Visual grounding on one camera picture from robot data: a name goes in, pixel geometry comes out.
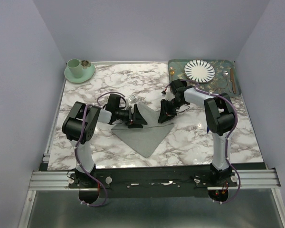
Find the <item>grey woven cloth napkin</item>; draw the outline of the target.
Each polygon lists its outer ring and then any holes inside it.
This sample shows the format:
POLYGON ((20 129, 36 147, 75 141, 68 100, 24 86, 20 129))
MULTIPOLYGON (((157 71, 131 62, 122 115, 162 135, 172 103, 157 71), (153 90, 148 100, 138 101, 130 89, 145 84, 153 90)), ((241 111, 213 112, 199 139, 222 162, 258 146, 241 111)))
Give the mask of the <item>grey woven cloth napkin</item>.
POLYGON ((169 121, 158 123, 159 111, 149 108, 143 102, 139 102, 137 106, 147 125, 142 129, 130 129, 126 125, 116 125, 111 131, 141 156, 148 158, 172 130, 174 123, 169 121))

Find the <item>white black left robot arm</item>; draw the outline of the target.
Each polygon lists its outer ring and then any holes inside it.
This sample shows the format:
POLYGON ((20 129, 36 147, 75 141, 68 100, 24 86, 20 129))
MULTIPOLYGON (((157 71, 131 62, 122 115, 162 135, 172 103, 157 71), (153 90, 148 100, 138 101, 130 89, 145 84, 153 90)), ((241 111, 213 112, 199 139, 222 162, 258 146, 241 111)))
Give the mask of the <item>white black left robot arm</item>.
POLYGON ((130 129, 141 129, 147 125, 138 110, 138 105, 130 105, 121 93, 109 93, 107 104, 103 107, 75 102, 62 125, 62 132, 74 147, 76 170, 82 174, 80 183, 90 188, 95 184, 95 162, 92 158, 90 140, 97 123, 112 125, 121 121, 130 129))

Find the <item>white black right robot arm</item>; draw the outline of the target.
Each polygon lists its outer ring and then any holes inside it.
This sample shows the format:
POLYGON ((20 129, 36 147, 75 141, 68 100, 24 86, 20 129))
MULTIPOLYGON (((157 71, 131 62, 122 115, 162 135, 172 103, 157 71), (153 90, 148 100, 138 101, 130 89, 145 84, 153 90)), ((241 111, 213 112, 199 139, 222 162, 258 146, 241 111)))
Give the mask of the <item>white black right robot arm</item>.
POLYGON ((174 98, 161 100, 158 123, 173 119, 183 105, 193 103, 204 108, 207 131, 212 132, 213 136, 213 159, 210 164, 209 181, 214 186, 220 186, 232 173, 228 148, 231 133, 238 123, 237 112, 229 95, 211 94, 199 90, 197 85, 187 85, 185 80, 180 79, 171 81, 169 87, 174 98))

